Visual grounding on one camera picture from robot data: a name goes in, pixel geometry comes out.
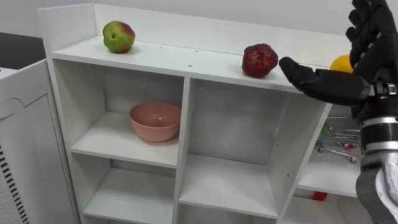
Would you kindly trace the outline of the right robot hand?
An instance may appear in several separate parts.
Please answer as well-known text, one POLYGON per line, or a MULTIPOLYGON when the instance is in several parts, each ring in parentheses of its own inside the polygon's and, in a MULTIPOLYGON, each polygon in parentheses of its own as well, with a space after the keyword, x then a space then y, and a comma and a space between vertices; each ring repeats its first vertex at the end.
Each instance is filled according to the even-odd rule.
POLYGON ((279 67, 305 95, 334 105, 351 107, 358 122, 397 115, 397 28, 385 0, 354 0, 346 31, 351 42, 353 72, 316 69, 290 57, 279 67))

